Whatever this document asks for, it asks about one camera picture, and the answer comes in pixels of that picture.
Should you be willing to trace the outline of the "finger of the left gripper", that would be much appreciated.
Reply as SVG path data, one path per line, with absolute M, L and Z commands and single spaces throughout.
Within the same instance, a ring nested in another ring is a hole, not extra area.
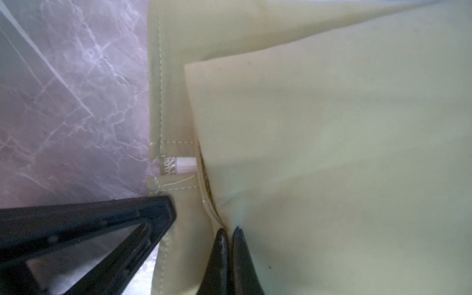
M 69 295 L 120 295 L 176 218 L 168 195 L 2 209 L 1 294 L 45 294 L 28 270 L 28 260 L 135 226 L 67 291 Z

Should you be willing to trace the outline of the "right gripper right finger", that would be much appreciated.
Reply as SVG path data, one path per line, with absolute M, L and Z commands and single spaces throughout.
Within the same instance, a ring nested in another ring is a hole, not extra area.
M 235 295 L 264 295 L 243 230 L 232 237 L 232 287 Z

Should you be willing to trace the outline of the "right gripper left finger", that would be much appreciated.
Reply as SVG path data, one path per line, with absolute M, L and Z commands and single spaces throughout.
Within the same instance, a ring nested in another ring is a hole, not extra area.
M 227 233 L 219 229 L 197 295 L 232 294 L 230 257 Z

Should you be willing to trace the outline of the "olive green skirt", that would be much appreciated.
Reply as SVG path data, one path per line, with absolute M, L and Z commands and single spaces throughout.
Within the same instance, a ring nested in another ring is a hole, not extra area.
M 472 292 L 470 1 L 151 1 L 151 292 L 220 229 L 267 295 Z

